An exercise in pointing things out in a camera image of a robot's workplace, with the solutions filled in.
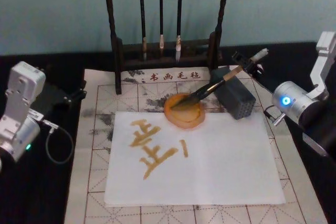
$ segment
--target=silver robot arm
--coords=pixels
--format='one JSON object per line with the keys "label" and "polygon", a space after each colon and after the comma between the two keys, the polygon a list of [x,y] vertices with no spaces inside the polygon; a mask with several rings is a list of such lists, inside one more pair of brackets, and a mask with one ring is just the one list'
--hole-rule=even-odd
{"label": "silver robot arm", "polygon": [[304,126],[313,120],[320,110],[321,102],[329,97],[324,81],[335,61],[336,33],[323,32],[317,43],[317,50],[319,56],[310,74],[314,89],[308,93],[291,81],[279,85],[272,96],[272,104],[282,115],[274,124],[278,124],[286,115],[298,125]]}
{"label": "silver robot arm", "polygon": [[273,119],[276,126],[288,116],[303,129],[303,140],[321,156],[336,159],[336,120],[331,111],[323,110],[329,93],[325,85],[336,58],[336,33],[324,31],[317,43],[319,53],[310,78],[314,89],[309,93],[291,81],[279,85],[272,104],[282,114]]}

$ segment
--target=calligraphy paper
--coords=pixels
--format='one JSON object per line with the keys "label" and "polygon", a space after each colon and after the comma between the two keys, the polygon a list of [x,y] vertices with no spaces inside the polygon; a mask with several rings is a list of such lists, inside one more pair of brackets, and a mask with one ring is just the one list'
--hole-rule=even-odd
{"label": "calligraphy paper", "polygon": [[208,113],[193,130],[163,113],[117,112],[107,206],[283,204],[262,114]]}

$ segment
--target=gray wall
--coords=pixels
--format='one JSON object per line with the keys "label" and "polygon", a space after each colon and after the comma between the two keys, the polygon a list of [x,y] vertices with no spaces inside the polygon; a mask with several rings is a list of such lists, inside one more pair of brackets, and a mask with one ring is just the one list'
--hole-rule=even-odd
{"label": "gray wall", "polygon": [[[117,34],[141,43],[139,0],[114,0]],[[336,30],[336,0],[228,0],[222,45],[317,41]],[[219,0],[183,0],[182,40],[207,38]],[[166,40],[176,40],[177,0],[164,0]],[[159,40],[159,0],[145,0],[149,42]],[[111,50],[105,0],[0,0],[0,55]]]}

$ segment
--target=calligraphy brush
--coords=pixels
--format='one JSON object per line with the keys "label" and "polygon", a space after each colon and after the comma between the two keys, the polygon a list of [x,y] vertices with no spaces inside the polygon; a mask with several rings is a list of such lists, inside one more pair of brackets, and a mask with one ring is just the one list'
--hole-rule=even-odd
{"label": "calligraphy brush", "polygon": [[142,28],[142,53],[143,59],[147,59],[147,39],[146,39],[146,26],[145,26],[145,4],[144,0],[140,0],[141,9],[141,28]]}
{"label": "calligraphy brush", "polygon": [[[254,55],[251,58],[251,61],[256,64],[257,62],[260,62],[261,58],[266,56],[268,54],[267,49],[263,49],[256,55]],[[192,107],[193,105],[199,103],[202,99],[206,98],[209,96],[211,93],[213,93],[215,90],[217,90],[219,87],[224,85],[228,80],[230,80],[232,77],[237,75],[239,72],[243,70],[242,66],[236,67],[234,70],[231,72],[227,73],[224,75],[222,78],[212,81],[200,89],[196,90],[194,93],[191,93],[187,97],[183,98],[181,101],[177,102],[173,106],[171,106],[172,110],[175,111],[182,111],[182,110],[187,110],[188,108]]]}
{"label": "calligraphy brush", "polygon": [[181,57],[181,15],[182,15],[182,0],[177,3],[177,39],[176,39],[176,61],[179,62]]}
{"label": "calligraphy brush", "polygon": [[164,48],[163,39],[163,0],[160,0],[160,49]]}

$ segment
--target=calligraphy mat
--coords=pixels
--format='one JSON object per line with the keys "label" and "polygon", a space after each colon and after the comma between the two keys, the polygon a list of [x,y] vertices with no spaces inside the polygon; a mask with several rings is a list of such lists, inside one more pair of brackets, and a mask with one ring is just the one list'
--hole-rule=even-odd
{"label": "calligraphy mat", "polygon": [[[238,78],[257,99],[254,111],[262,112],[271,105],[271,94],[267,90],[243,72]],[[116,95],[113,73],[85,70],[87,96],[81,103],[65,224],[327,224],[286,123],[282,121],[274,127],[265,116],[264,124],[285,204],[107,207],[104,194],[110,152],[113,151],[115,113],[162,112],[167,97],[193,92],[208,83],[210,76],[207,68],[172,68],[125,71],[121,79],[122,95]],[[214,95],[203,101],[208,113],[226,112]],[[275,108],[271,112],[279,114]],[[174,145],[168,147],[178,148],[178,153],[170,158],[186,161],[180,139],[173,140],[176,141]],[[185,141],[191,155],[189,141]],[[158,153],[162,151],[166,151],[164,146]],[[136,163],[141,166],[143,178],[146,165],[139,160]]]}

